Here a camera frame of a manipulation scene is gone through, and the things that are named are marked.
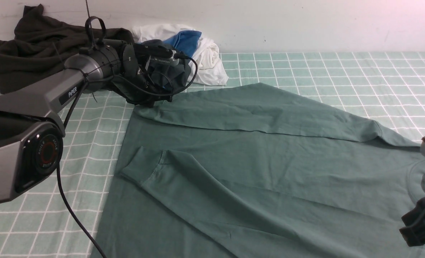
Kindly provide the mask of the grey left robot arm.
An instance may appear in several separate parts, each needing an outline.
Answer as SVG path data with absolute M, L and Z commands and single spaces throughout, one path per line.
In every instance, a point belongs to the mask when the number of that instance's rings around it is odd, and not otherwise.
M 58 168 L 66 122 L 59 112 L 80 96 L 109 90 L 127 103 L 171 101 L 184 87 L 152 79 L 154 68 L 178 65 L 183 54 L 165 46 L 99 40 L 65 61 L 65 68 L 0 95 L 0 204 L 37 186 Z

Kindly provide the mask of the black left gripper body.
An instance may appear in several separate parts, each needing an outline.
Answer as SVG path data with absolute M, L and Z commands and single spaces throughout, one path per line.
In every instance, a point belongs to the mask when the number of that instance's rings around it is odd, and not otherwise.
M 123 96 L 127 103 L 152 107 L 157 101 L 173 101 L 172 95 L 163 97 L 150 91 L 143 71 L 145 55 L 137 57 L 133 44 L 119 43 L 115 47 L 121 68 L 119 78 L 113 79 L 114 90 Z

